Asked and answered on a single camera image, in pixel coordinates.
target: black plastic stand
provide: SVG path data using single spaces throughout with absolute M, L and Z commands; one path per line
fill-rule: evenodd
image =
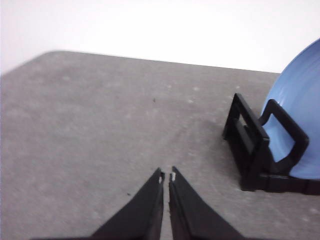
M 275 162 L 269 149 L 269 136 L 262 127 L 269 117 L 274 117 L 295 141 L 292 150 L 282 160 Z M 229 143 L 241 174 L 240 186 L 244 191 L 297 192 L 320 195 L 320 180 L 300 179 L 289 176 L 309 144 L 309 138 L 287 112 L 270 99 L 258 119 L 241 94 L 233 97 L 223 137 Z

